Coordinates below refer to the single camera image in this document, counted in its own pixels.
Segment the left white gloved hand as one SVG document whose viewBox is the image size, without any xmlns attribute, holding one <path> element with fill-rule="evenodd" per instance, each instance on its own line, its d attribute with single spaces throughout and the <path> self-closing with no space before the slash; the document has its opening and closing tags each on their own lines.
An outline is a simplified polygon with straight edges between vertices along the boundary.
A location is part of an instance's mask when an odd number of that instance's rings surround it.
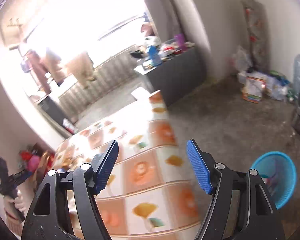
<svg viewBox="0 0 300 240">
<path fill-rule="evenodd" d="M 10 196 L 4 196 L 3 200 L 4 200 L 5 212 L 14 218 L 18 217 L 17 210 L 19 212 L 24 212 L 26 210 L 26 207 L 25 207 L 25 204 L 23 201 L 23 195 L 20 190 L 17 190 L 16 198 L 13 199 Z"/>
</svg>

